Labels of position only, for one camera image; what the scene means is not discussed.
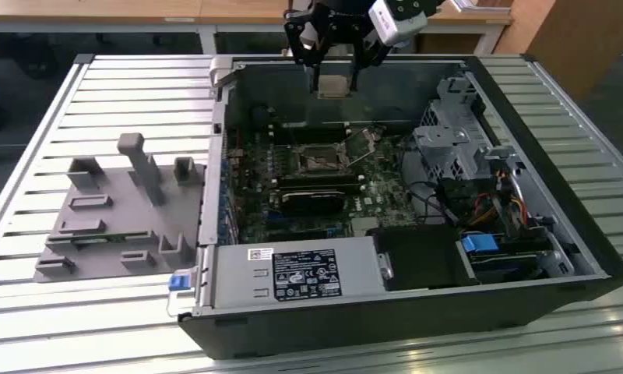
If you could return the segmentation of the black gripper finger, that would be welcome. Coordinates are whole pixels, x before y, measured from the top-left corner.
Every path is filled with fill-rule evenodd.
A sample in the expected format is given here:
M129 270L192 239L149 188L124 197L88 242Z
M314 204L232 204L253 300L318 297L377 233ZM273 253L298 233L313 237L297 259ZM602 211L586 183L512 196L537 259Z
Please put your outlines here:
M380 66L392 47L380 40L373 30L368 34L357 31L352 36L353 57L350 64L349 90L357 91L358 77L362 69Z
M318 91L320 68L330 47L332 10L286 10L285 35L297 65L310 68L309 91Z

